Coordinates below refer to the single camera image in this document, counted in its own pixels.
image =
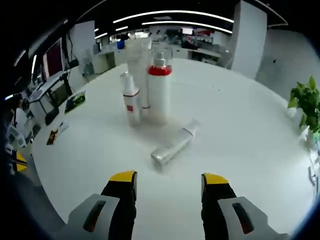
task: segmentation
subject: red label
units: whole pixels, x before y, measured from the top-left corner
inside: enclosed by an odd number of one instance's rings
[[[129,112],[131,112],[131,113],[134,112],[134,106],[132,106],[132,105],[127,105],[127,106],[126,106],[126,109],[127,109]]]

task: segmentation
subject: white pillar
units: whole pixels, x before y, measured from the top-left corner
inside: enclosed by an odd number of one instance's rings
[[[80,61],[88,49],[93,54],[93,46],[96,43],[95,36],[95,21],[86,21],[74,25],[70,29],[70,39],[68,36],[65,37],[69,60],[74,60],[76,57]]]
[[[233,54],[231,70],[255,79],[267,34],[267,13],[241,1],[235,7],[229,51]]]

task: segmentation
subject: white bottle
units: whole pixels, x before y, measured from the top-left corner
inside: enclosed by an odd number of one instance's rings
[[[133,77],[126,71],[120,75],[123,81],[123,99],[130,125],[140,123],[139,89],[136,87]]]
[[[148,69],[149,118],[157,124],[166,124],[170,116],[172,66],[167,62],[165,52],[157,52]]]

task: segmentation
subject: floor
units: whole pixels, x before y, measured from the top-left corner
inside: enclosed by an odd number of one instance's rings
[[[49,235],[54,235],[65,223],[57,214],[42,186],[34,186],[25,172],[16,172],[14,181],[30,214]]]

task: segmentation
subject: desk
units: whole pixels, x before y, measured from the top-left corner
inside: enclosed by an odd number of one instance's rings
[[[43,111],[47,114],[44,106],[41,103],[41,98],[59,81],[63,81],[64,85],[65,85],[65,89],[67,91],[67,94],[69,96],[72,95],[72,91],[71,88],[69,86],[68,83],[68,72],[67,71],[59,71],[56,74],[50,76],[47,81],[41,86],[39,87],[36,91],[34,91],[30,97],[29,97],[29,102],[30,103],[35,103],[35,102],[39,102]]]
[[[163,172],[156,171],[150,153],[170,127],[130,128],[120,79],[127,65],[105,72],[81,89],[83,105],[64,115],[62,104],[32,144],[39,178],[57,213],[67,222],[113,174],[136,170],[132,239],[205,239],[201,174],[209,172],[228,179],[277,232],[291,233],[312,206],[313,188],[309,152],[287,118],[288,103],[230,70],[186,59],[172,63],[171,116],[181,124],[200,121],[193,143]],[[47,146],[50,131],[63,120],[69,128]]]

